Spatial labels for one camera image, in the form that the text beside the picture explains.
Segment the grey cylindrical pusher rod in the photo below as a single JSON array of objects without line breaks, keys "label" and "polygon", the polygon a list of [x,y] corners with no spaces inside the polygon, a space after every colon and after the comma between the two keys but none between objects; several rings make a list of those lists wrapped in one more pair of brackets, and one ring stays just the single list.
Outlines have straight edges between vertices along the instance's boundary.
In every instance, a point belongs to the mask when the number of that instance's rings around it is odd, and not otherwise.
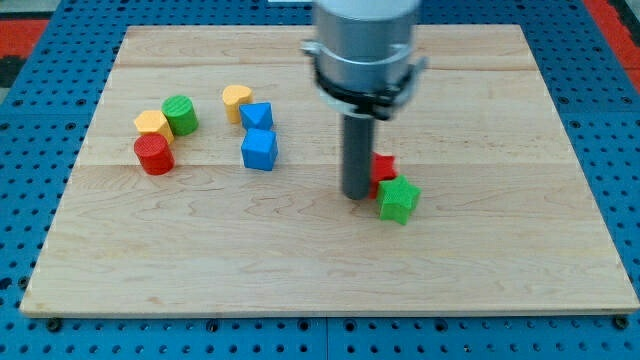
[{"label": "grey cylindrical pusher rod", "polygon": [[369,194],[375,121],[344,115],[342,125],[342,192],[361,200]]}]

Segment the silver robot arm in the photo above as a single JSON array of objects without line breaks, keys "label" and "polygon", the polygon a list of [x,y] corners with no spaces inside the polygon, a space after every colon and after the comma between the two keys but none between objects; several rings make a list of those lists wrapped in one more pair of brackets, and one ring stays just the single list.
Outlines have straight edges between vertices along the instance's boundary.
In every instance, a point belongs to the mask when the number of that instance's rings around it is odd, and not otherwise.
[{"label": "silver robot arm", "polygon": [[316,0],[312,59],[321,97],[342,118],[341,190],[368,196],[375,124],[412,97],[426,60],[410,61],[419,0]]}]

